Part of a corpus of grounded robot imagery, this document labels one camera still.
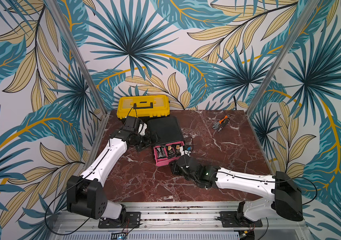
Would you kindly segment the black drawer cabinet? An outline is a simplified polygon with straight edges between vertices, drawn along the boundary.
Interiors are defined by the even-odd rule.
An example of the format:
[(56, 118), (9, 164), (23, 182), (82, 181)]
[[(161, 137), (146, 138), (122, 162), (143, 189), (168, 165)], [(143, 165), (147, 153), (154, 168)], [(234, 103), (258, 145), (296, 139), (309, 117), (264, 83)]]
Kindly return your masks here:
[(148, 130), (149, 133), (157, 133), (159, 141), (156, 146), (184, 140), (178, 120), (174, 116), (149, 120)]

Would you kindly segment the black cookie packet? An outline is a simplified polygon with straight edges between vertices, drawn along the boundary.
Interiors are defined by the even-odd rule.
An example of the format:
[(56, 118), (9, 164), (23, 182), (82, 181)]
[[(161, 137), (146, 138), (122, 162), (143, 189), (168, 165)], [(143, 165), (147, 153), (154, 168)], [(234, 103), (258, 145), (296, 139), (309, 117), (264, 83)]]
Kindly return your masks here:
[(182, 145), (174, 145), (174, 152), (176, 156), (181, 156)]
[(157, 159), (166, 159), (167, 158), (167, 152), (165, 147), (157, 147), (155, 148), (157, 153)]
[(168, 156), (168, 159), (172, 159), (176, 156), (172, 145), (167, 146), (167, 156)]

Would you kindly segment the pink top drawer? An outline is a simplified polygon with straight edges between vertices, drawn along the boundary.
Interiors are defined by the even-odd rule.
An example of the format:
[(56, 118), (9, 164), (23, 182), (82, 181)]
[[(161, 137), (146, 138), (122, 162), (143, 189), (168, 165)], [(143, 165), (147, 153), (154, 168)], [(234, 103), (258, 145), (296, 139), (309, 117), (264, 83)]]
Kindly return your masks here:
[(166, 166), (184, 155), (184, 141), (162, 144), (153, 147), (157, 167)]

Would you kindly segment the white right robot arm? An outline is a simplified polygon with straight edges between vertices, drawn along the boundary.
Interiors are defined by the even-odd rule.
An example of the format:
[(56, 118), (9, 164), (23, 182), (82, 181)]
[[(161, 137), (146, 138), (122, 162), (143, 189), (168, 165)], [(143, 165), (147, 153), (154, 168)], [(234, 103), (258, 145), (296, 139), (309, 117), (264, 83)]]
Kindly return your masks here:
[(258, 200), (239, 203), (233, 218), (239, 224), (254, 224), (262, 218), (275, 216), (294, 222), (303, 220), (301, 189), (286, 173), (240, 173), (222, 167), (203, 166), (188, 155), (169, 165), (172, 174), (182, 176), (200, 188), (229, 189), (259, 196)]

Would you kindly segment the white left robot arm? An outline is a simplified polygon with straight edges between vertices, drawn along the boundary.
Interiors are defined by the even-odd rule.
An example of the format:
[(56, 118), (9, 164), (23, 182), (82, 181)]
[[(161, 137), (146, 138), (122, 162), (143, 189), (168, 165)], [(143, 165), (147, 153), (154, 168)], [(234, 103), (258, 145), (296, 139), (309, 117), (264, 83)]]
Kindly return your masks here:
[(96, 160), (79, 176), (67, 181), (67, 211), (91, 219), (124, 219), (123, 205), (107, 199), (104, 185), (117, 161), (129, 147), (137, 151), (150, 145), (147, 124), (128, 116), (124, 125), (110, 134), (107, 145)]

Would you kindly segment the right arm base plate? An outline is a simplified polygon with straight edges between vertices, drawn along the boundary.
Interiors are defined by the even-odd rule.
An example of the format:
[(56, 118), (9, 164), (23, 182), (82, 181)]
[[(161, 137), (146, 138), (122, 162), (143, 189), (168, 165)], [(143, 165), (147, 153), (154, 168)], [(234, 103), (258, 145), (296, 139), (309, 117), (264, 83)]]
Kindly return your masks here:
[(216, 218), (221, 222), (223, 228), (260, 228), (262, 227), (262, 221), (258, 220), (252, 222), (245, 217), (237, 216), (237, 211), (224, 211), (220, 212)]

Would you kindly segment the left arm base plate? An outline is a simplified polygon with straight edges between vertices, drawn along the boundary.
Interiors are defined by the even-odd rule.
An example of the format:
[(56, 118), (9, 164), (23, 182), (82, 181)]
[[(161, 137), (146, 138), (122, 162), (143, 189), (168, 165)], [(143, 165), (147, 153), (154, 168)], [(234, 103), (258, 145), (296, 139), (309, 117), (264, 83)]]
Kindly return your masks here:
[(99, 229), (133, 229), (141, 224), (141, 212), (124, 212), (117, 219), (101, 218)]

